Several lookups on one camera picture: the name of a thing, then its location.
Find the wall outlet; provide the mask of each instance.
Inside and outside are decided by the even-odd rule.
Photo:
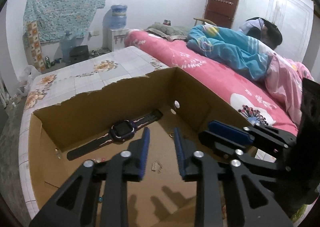
[[[98,36],[98,35],[100,35],[99,30],[89,31],[89,36]]]

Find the wooden door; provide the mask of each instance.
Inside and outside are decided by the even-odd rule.
[[[204,18],[219,27],[231,28],[238,0],[208,0]]]

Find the wooden chair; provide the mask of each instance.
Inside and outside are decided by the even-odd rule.
[[[195,22],[195,26],[197,25],[198,21],[201,21],[202,24],[204,25],[205,22],[207,22],[210,25],[216,26],[217,24],[213,23],[211,20],[206,20],[206,19],[200,19],[200,18],[193,18]]]

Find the pink blanket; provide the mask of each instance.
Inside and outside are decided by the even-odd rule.
[[[272,60],[265,77],[266,88],[285,107],[292,121],[299,125],[302,79],[313,80],[313,77],[302,63],[283,58],[272,50],[268,54]]]
[[[125,45],[138,47],[170,67],[179,66],[251,123],[259,122],[297,134],[296,125],[267,91],[225,65],[188,49],[184,41],[169,42],[144,31],[131,30]]]

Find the watch face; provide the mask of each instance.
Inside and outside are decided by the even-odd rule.
[[[129,124],[128,121],[123,121],[117,125],[114,125],[113,129],[115,130],[116,135],[118,137],[122,137],[122,136],[132,132],[132,126]]]

